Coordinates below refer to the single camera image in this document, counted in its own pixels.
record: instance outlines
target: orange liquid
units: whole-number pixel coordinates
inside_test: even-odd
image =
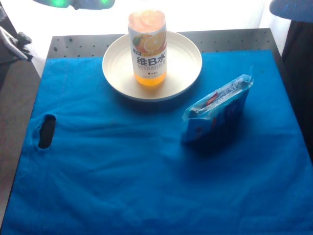
[[[165,15],[161,11],[145,10],[134,12],[129,16],[129,27],[141,33],[152,33],[165,26]],[[143,78],[134,73],[136,80],[145,86],[155,86],[160,84],[166,77],[166,71],[156,78]]]

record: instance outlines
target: green light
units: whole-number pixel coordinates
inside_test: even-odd
[[[52,0],[52,5],[56,7],[65,6],[66,0]]]
[[[107,5],[110,0],[101,0],[102,4]]]

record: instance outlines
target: white plate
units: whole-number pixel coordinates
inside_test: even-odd
[[[188,38],[167,32],[167,76],[155,87],[146,87],[134,77],[129,35],[117,39],[102,61],[108,83],[121,94],[141,101],[162,101],[187,90],[197,79],[202,58],[196,45]]]

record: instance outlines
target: blue snack bag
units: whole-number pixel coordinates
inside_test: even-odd
[[[253,85],[250,75],[241,75],[185,110],[182,142],[195,141],[232,121],[243,110]]]

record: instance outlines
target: bottle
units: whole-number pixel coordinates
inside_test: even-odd
[[[129,15],[128,31],[134,76],[142,85],[160,84],[166,77],[166,21],[159,10]]]

